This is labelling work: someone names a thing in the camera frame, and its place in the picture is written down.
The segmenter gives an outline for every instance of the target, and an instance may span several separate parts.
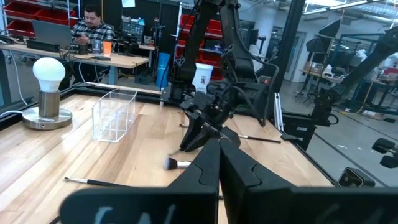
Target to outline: orange cup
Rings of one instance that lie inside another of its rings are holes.
[[[104,41],[103,43],[104,43],[104,56],[110,57],[112,51],[112,42]]]

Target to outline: blue cylinder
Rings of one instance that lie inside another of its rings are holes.
[[[167,66],[169,62],[170,54],[159,53],[159,62],[157,64],[157,76],[156,86],[164,88],[167,86],[167,74],[169,74],[169,68]]]

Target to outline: brush bristles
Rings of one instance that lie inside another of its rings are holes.
[[[174,169],[177,169],[177,167],[178,167],[178,164],[175,159],[167,158],[164,161],[164,169],[165,170],[174,170]]]

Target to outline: glass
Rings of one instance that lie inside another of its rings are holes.
[[[93,40],[93,55],[101,54],[102,42],[100,40]]]
[[[104,56],[110,57],[112,51],[112,42],[104,41],[103,43],[104,43]]]
[[[118,142],[132,126],[136,115],[136,91],[113,90],[93,106],[93,139]]]

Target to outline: desk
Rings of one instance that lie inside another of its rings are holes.
[[[337,83],[340,83],[341,81],[343,81],[340,78],[330,78],[330,77],[323,76],[323,75],[320,75],[319,73],[315,73],[315,72],[309,72],[309,71],[302,70],[302,69],[300,69],[300,71],[303,72],[303,73],[306,73],[307,77],[305,78],[305,82],[304,82],[303,88],[295,96],[295,99],[297,99],[305,90],[307,92],[307,99],[304,101],[304,103],[307,100],[309,100],[310,103],[311,103],[310,99],[311,99],[311,96],[313,95],[312,86],[315,86],[315,88],[319,88],[320,87],[320,88],[329,89],[329,88],[335,86]],[[320,79],[316,80],[315,78],[322,78],[324,80],[328,80],[329,82],[331,82],[331,85],[327,85],[325,83],[321,83]]]
[[[11,52],[22,52],[22,53],[28,53],[28,54],[35,54],[35,55],[39,55],[41,57],[52,57],[52,58],[57,58],[57,59],[60,58],[59,53],[47,52],[44,50],[30,49],[30,48],[27,48],[26,45],[22,45],[22,44],[0,45],[0,50],[3,50],[4,52],[11,51]],[[84,58],[90,58],[92,56],[93,56],[93,54],[75,55],[75,58],[76,58],[76,62],[88,63],[88,64],[93,64],[93,65],[110,66],[111,69],[109,71],[109,84],[112,84],[112,85],[115,85],[118,80],[118,70],[117,70],[118,67],[132,69],[132,68],[136,68],[136,67],[148,62],[148,58],[130,57],[130,56],[119,55],[119,54],[111,54],[110,61],[84,59]]]
[[[73,124],[54,131],[27,129],[20,122],[0,131],[0,223],[48,223],[63,199],[87,187],[65,182],[80,177],[133,186],[166,186],[182,170],[163,170],[167,154],[178,149],[187,123],[182,110],[149,103],[136,104],[137,118],[118,143],[92,140],[91,107],[98,97],[73,95],[61,102],[73,113]],[[226,125],[238,134],[280,139],[271,124],[260,127],[247,116]],[[243,140],[240,147],[261,164],[299,186],[332,184],[291,143]],[[198,150],[175,159],[193,160]],[[227,223],[219,203],[219,223]]]

